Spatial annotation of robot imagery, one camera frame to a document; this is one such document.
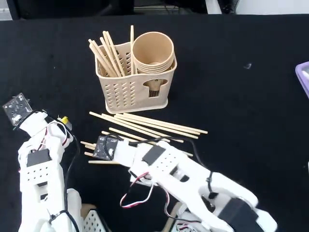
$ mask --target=purple container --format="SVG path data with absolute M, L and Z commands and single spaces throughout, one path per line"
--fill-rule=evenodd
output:
M 296 66 L 295 68 L 296 75 L 301 83 L 304 91 L 309 98 L 309 62 L 302 63 Z

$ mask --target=disposable chopstick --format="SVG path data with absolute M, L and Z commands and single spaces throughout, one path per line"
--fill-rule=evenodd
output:
M 117 55 L 115 46 L 114 46 L 114 44 L 113 44 L 113 42 L 112 42 L 112 38 L 111 38 L 111 36 L 110 36 L 110 34 L 109 34 L 108 31 L 106 32 L 106 35 L 107 35 L 108 41 L 109 41 L 109 43 L 110 43 L 110 48 L 112 49 L 112 52 L 113 52 L 113 54 L 114 54 L 114 56 L 115 56 L 115 58 L 116 58 L 116 62 L 117 62 L 117 64 L 118 64 L 118 67 L 119 67 L 119 70 L 120 70 L 120 72 L 121 72 L 121 75 L 122 75 L 122 76 L 125 76 L 125 71 L 124 71 L 124 69 L 123 69 L 123 67 L 122 67 L 122 65 L 121 65 L 121 63 L 120 63 L 120 60 L 119 60 L 119 57 L 118 57 L 118 55 Z
M 96 146 L 96 144 L 91 144 L 91 143 L 88 143 L 88 142 L 85 142 L 85 141 L 81 141 L 81 144 L 84 144 L 84 145 L 87 145 L 87 146 Z
M 197 136 L 191 135 L 191 134 L 186 133 L 186 132 L 182 132 L 182 131 L 179 131 L 179 130 L 174 130 L 174 129 L 170 129 L 170 128 L 166 128 L 166 127 L 157 126 L 157 125 L 154 125 L 154 124 L 150 124 L 148 122 L 142 122 L 142 121 L 134 120 L 132 118 L 123 117 L 122 115 L 119 115 L 119 114 L 115 115 L 114 117 L 129 121 L 129 122 L 141 124 L 141 125 L 144 125 L 144 126 L 147 126 L 147 127 L 153 127 L 153 128 L 159 129 L 159 130 L 169 131 L 169 132 L 172 132 L 172 133 L 175 133 L 175 134 L 180 134 L 180 135 L 183 135 L 183 136 L 187 136 L 187 137 L 190 137 L 190 138 L 193 138 L 193 139 L 198 139 Z
M 127 132 L 124 132 L 124 131 L 122 131 L 122 130 L 118 130 L 118 129 L 115 129 L 115 128 L 112 128 L 112 127 L 109 127 L 109 130 L 110 130 L 110 131 L 113 131 L 113 132 L 116 132 L 116 133 L 118 133 L 118 134 L 123 134 L 123 135 L 128 136 L 128 137 L 131 137 L 131 138 L 133 138 L 133 139 L 140 140 L 140 141 L 145 141 L 145 140 L 147 140 L 147 139 L 144 139 L 144 138 L 142 138 L 142 137 L 136 136 L 136 135 L 134 135 L 134 134 L 130 134 L 130 133 L 127 133 Z
M 107 161 L 107 160 L 89 160 L 88 163 L 92 163 L 92 164 L 120 164 L 116 161 Z
M 160 123 L 164 126 L 165 125 L 166 126 L 173 126 L 174 129 L 181 128 L 181 129 L 186 129 L 186 130 L 191 130 L 191 131 L 197 131 L 197 132 L 200 132 L 200 133 L 203 133 L 203 134 L 208 134 L 208 132 L 206 130 L 196 129 L 196 128 L 192 128 L 192 127 L 186 127 L 186 126 L 182 126 L 182 125 L 178 125 L 178 124 L 174 124 L 174 123 L 164 122 L 164 121 L 155 120 L 155 119 L 152 119 L 152 118 L 147 118 L 147 117 L 142 117 L 142 116 L 137 116 L 137 115 L 132 115 L 132 114 L 128 114 L 128 113 L 124 113 L 123 115 L 130 117 L 130 118 L 132 118 L 132 117 L 138 118 L 139 121 L 140 120 L 149 121 L 149 123 L 152 123 L 152 124 Z
M 110 134 L 110 133 L 107 132 L 107 131 L 101 131 L 101 133 L 102 133 L 102 134 L 105 134 L 105 135 Z M 129 142 L 137 142 L 137 140 L 130 139 L 130 138 L 126 138 L 126 137 L 124 137 L 124 136 L 120 136 L 120 138 L 122 138 L 122 139 L 127 139 Z
M 103 31 L 102 34 L 103 34 L 103 37 L 104 37 L 104 40 L 105 40 L 105 43 L 107 45 L 107 48 L 108 48 L 109 52 L 112 53 L 111 47 L 110 47 L 110 43 L 108 42 L 108 38 L 107 38 L 107 35 L 106 35 L 106 31 Z
M 106 51 L 106 53 L 107 53 L 108 58 L 110 59 L 110 61 L 111 61 L 111 63 L 112 63 L 112 66 L 113 66 L 113 68 L 114 68 L 114 71 L 116 72 L 116 74 L 117 74 L 118 77 L 121 77 L 121 74 L 120 74 L 120 72 L 119 72 L 119 70 L 118 70 L 118 68 L 117 68 L 117 65 L 116 65 L 116 63 L 115 63 L 115 61 L 114 61 L 114 58 L 112 57 L 112 54 L 110 53 L 109 48 L 107 47 L 107 45 L 106 45 L 106 43 L 105 43 L 103 37 L 100 37 L 100 41 L 101 41 L 101 43 L 102 43 L 102 45 L 103 45 L 103 47 L 104 47 L 104 49 L 105 49 L 105 51 Z
M 99 60 L 100 64 L 103 66 L 103 68 L 106 70 L 106 72 L 108 73 L 108 75 L 110 77 L 114 76 L 114 72 L 111 71 L 107 65 L 107 63 L 105 62 L 104 58 L 105 56 L 101 56 L 99 51 L 95 48 L 95 46 L 90 43 L 89 44 L 89 48 L 91 49 L 91 51 L 93 52 L 93 54 L 95 55 L 95 57 Z
M 118 122 L 118 121 L 116 121 L 116 120 L 115 120 L 113 117 L 111 117 L 111 116 L 102 116 L 102 115 L 93 113 L 93 112 L 91 112 L 91 111 L 89 112 L 89 114 L 90 114 L 90 115 L 93 115 L 93 116 L 96 116 L 96 117 L 99 117 L 99 118 L 101 118 L 101 119 L 104 119 L 104 120 L 106 120 L 106 121 L 109 121 L 109 122 L 118 124 L 118 125 L 120 125 L 120 126 L 129 128 L 129 129 L 131 129 L 131 130 L 140 132 L 140 133 L 142 133 L 142 134 L 146 134 L 146 135 L 149 135 L 149 136 L 154 137 L 154 138 L 159 138 L 158 135 L 155 135 L 155 134 L 153 134 L 153 133 L 149 133 L 149 132 L 147 132 L 147 131 L 145 131 L 145 130 L 143 131 L 143 130 L 138 129 L 138 128 L 136 128 L 136 127 L 129 126 L 129 125 L 125 124 L 125 123 Z
M 135 65 L 133 61 L 133 42 L 134 42 L 134 26 L 131 25 L 130 47 L 131 47 L 131 74 L 135 74 Z
M 125 123 L 125 124 L 127 124 L 127 125 L 129 125 L 129 126 L 133 126 L 133 127 L 139 128 L 139 129 L 144 130 L 144 131 L 148 131 L 148 132 L 153 133 L 153 134 L 157 134 L 157 135 L 160 135 L 160 136 L 163 136 L 163 137 L 164 137 L 164 136 L 170 137 L 170 135 L 163 134 L 163 133 L 161 133 L 161 132 L 158 132 L 158 131 L 155 131 L 155 130 L 152 130 L 152 129 L 149 129 L 149 128 L 146 128 L 146 127 L 142 127 L 142 126 L 139 126 L 139 125 L 130 123 L 130 122 L 128 122 L 128 121 L 126 120 L 126 118 L 122 119 L 122 118 L 120 118 L 120 117 L 118 118 L 118 117 L 114 116 L 113 119 L 116 120 L 116 121 L 118 121 L 118 122 Z M 180 139 L 173 139 L 173 140 L 174 140 L 174 141 L 177 141 L 177 142 L 179 142 L 179 143 L 183 143 L 183 140 L 180 140 Z

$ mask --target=beige paper cup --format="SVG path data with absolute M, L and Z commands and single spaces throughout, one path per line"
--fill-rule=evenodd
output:
M 148 32 L 134 41 L 132 56 L 137 68 L 162 68 L 173 61 L 174 44 L 161 32 Z
M 161 68 L 144 68 L 144 67 L 137 67 L 137 68 L 144 73 L 162 73 L 165 70 L 169 69 L 169 67 L 172 65 L 173 61 L 174 61 L 174 59 L 169 61 L 167 64 L 165 64 Z

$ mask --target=black table surface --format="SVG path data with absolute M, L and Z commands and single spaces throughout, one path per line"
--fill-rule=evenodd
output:
M 308 15 L 0 22 L 0 100 L 4 104 L 23 92 L 33 108 L 68 116 L 77 137 L 95 143 L 101 130 L 120 127 L 88 114 L 106 110 L 87 40 L 99 42 L 102 31 L 108 30 L 115 44 L 127 42 L 131 24 L 136 35 L 166 33 L 178 60 L 169 104 L 138 114 L 208 130 L 196 140 L 207 167 L 251 190 L 259 207 L 277 221 L 278 231 L 308 231 L 309 101 L 295 74 L 295 66 L 309 60 L 308 23 Z M 4 111 L 0 122 L 0 228 L 17 231 L 17 150 L 28 136 L 12 131 Z M 174 145 L 190 151 L 189 145 Z M 64 155 L 64 170 L 72 152 Z M 77 159 L 70 187 L 84 203 L 99 208 L 113 231 L 163 228 L 167 218 L 160 189 L 144 205 L 122 209 L 119 200 L 129 186 L 127 168 L 88 160 L 84 155 Z M 136 187 L 131 200 L 144 198 L 148 190 Z

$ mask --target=black cable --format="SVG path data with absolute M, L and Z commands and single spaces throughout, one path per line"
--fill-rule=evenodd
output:
M 108 151 L 107 149 L 107 139 L 108 138 L 112 138 L 112 136 L 116 137 L 118 140 L 122 141 L 123 139 L 118 135 L 118 134 L 114 134 L 114 133 L 109 133 L 107 134 L 105 137 L 104 137 L 104 140 L 103 140 L 103 148 L 104 148 L 104 151 L 105 153 L 108 155 L 108 157 L 110 158 L 110 160 L 113 160 L 113 157 L 112 155 L 110 154 L 110 152 Z

